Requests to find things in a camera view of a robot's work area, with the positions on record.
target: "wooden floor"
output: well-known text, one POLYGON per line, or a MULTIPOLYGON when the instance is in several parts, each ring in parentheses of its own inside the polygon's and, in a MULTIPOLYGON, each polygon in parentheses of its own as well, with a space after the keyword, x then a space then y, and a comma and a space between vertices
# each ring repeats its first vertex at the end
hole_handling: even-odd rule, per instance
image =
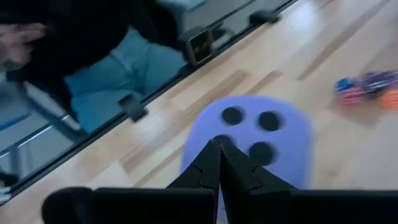
POLYGON ((398 1, 299 0, 265 25, 0 207, 0 223, 41 223, 52 191, 165 187, 176 176, 184 142, 203 107, 228 95, 287 100, 312 119, 312 187, 398 188, 398 113, 377 102, 342 108, 333 85, 369 70, 398 69, 398 1))

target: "hand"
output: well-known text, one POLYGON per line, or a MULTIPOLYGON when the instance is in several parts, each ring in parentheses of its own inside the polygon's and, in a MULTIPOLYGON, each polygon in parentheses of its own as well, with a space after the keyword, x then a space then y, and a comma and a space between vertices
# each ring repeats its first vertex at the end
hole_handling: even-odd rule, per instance
POLYGON ((18 70, 29 63, 33 51, 29 42, 42 38, 44 29, 39 23, 0 25, 0 72, 18 70))

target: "glass panel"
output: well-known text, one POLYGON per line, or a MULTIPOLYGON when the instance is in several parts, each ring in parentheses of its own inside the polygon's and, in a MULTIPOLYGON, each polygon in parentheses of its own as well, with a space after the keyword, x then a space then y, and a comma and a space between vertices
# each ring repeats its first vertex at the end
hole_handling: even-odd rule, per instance
MULTIPOLYGON (((217 48, 247 28, 254 11, 273 11, 288 1, 57 0, 0 6, 0 50, 5 37, 35 33, 33 42, 24 37, 33 48, 27 65, 15 70, 8 66, 9 55, 0 57, 1 70, 13 70, 0 74, 0 173, 15 173, 14 187, 23 186, 60 156, 79 150, 78 142, 123 120, 121 99, 148 102, 166 83, 180 80, 178 71, 187 62, 177 37, 185 31, 223 18, 217 48)), ((25 44, 19 47, 29 55, 25 44)))

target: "blue jeans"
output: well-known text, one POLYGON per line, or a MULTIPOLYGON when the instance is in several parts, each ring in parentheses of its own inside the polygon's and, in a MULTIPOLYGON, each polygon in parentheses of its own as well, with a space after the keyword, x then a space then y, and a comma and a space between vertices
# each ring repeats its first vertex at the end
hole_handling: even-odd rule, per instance
POLYGON ((184 65, 180 52, 150 43, 130 28, 108 56, 64 80, 79 123, 92 132, 122 111, 121 98, 132 94, 142 99, 184 65))

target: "purple foam pad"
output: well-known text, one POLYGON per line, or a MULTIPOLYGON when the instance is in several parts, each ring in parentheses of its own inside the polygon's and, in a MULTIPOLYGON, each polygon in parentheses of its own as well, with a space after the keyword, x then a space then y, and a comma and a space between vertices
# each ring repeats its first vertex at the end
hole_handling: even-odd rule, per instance
MULTIPOLYGON (((258 164, 298 189, 307 189, 312 133, 306 116, 292 105, 264 96, 214 101, 198 116, 185 145, 181 171, 215 136, 231 138, 258 164)), ((222 195, 218 218, 226 219, 222 195)))

